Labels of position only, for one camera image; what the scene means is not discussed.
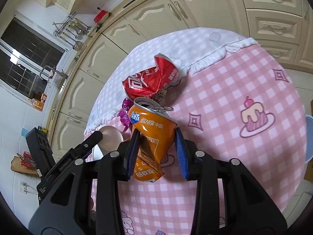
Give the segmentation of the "dark kitchen window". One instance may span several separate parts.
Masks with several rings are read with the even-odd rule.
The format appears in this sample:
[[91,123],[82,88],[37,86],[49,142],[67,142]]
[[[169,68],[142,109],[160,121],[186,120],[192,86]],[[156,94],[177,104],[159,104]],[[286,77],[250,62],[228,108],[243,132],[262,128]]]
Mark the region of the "dark kitchen window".
[[67,50],[14,17],[1,35],[1,81],[39,100]]

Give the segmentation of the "utensil rack with ladles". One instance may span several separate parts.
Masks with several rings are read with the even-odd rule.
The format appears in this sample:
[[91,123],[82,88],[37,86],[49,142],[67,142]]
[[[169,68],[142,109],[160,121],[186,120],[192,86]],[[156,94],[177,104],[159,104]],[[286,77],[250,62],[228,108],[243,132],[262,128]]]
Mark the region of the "utensil rack with ladles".
[[72,12],[63,22],[52,23],[55,27],[53,35],[69,44],[73,50],[79,51],[83,42],[81,39],[91,32],[92,26],[85,24],[77,17],[77,12]]

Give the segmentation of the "purple candy wrapper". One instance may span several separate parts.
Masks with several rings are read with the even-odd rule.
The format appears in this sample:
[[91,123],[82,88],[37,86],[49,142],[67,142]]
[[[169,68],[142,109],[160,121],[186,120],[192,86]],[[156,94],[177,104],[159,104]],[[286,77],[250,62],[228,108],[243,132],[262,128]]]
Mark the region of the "purple candy wrapper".
[[125,98],[122,102],[121,109],[118,113],[121,124],[124,126],[123,133],[125,133],[129,128],[132,127],[132,123],[129,118],[129,110],[133,106],[133,101],[131,99]]

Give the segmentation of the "wooden cutting board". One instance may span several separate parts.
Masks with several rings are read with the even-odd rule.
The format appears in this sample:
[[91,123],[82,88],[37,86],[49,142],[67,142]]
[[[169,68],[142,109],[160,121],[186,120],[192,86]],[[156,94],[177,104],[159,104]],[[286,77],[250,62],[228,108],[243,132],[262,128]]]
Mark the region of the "wooden cutting board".
[[22,155],[17,153],[11,161],[11,170],[20,174],[38,176],[36,166],[29,152],[24,152]]

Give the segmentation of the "pink checkered tablecloth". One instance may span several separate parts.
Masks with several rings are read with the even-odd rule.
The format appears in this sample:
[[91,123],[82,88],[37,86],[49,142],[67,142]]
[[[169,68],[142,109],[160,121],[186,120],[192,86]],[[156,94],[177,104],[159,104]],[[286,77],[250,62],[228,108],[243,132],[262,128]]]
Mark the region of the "pink checkered tablecloth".
[[157,54],[167,56],[181,75],[161,105],[173,108],[169,115],[184,138],[215,159],[239,159],[284,210],[302,179],[305,108],[285,69],[252,38],[193,28],[138,45],[92,101],[84,135],[107,125],[123,129],[122,81],[153,67]]

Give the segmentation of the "chrome sink faucet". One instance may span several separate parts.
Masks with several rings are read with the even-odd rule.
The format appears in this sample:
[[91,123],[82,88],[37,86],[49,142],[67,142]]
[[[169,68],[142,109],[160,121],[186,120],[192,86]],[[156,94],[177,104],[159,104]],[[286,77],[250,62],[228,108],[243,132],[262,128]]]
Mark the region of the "chrome sink faucet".
[[42,80],[45,80],[45,79],[43,78],[43,76],[42,76],[42,74],[43,74],[43,72],[44,72],[45,69],[50,69],[50,71],[49,71],[49,76],[48,76],[49,79],[52,79],[55,74],[58,74],[58,75],[61,76],[63,79],[68,79],[68,75],[65,74],[63,70],[60,72],[60,71],[56,70],[56,67],[51,67],[51,66],[49,66],[49,65],[45,65],[45,66],[42,68],[41,72],[39,73],[39,77],[40,77]]

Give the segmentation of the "orange Fanta can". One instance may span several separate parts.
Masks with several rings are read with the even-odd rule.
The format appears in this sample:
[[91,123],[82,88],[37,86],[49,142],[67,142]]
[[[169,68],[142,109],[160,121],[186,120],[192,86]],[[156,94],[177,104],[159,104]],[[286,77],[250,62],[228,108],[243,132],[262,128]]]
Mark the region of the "orange Fanta can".
[[161,162],[174,143],[177,127],[177,122],[168,115],[173,110],[146,97],[134,99],[128,116],[132,129],[141,134],[133,174],[135,179],[153,183],[164,175]]

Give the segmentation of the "light blue trash bin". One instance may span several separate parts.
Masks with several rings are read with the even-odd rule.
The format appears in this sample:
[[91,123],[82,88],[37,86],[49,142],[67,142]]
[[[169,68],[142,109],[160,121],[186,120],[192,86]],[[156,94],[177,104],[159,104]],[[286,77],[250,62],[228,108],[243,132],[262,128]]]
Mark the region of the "light blue trash bin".
[[305,163],[308,163],[313,157],[313,118],[311,115],[306,115],[307,127],[307,149]]

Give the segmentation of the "red box on counter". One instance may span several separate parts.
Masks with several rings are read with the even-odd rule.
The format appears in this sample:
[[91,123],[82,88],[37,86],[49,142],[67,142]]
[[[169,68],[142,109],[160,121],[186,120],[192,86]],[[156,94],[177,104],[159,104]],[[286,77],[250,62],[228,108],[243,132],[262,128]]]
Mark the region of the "red box on counter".
[[95,16],[93,21],[97,24],[102,24],[106,21],[106,19],[108,19],[109,12],[106,10],[100,9],[99,7],[97,7],[97,9],[99,10],[99,13]]

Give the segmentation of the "crushed red cola can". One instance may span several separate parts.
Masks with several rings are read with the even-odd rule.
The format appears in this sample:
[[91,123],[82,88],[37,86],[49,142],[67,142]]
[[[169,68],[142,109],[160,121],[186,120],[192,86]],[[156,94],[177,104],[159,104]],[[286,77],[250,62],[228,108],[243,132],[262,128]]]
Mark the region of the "crushed red cola can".
[[130,75],[122,81],[129,99],[146,97],[160,102],[165,98],[168,88],[180,83],[180,72],[167,56],[157,54],[154,62],[154,67]]

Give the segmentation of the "cream kitchen cabinets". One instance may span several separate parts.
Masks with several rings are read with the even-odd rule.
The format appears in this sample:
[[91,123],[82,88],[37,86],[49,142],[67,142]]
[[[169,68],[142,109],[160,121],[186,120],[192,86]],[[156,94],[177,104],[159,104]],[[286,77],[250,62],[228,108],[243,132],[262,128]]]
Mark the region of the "cream kitchen cabinets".
[[48,138],[60,159],[83,141],[103,85],[137,45],[196,27],[256,39],[276,60],[312,72],[312,0],[135,0],[123,3],[74,58],[51,114]]

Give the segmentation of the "white paper cup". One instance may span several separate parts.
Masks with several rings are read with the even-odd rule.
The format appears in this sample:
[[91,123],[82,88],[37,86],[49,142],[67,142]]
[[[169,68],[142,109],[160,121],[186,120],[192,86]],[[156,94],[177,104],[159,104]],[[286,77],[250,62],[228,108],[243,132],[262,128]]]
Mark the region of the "white paper cup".
[[93,148],[94,160],[100,160],[106,154],[117,150],[124,140],[122,133],[113,126],[104,126],[99,131],[102,132],[102,140]]

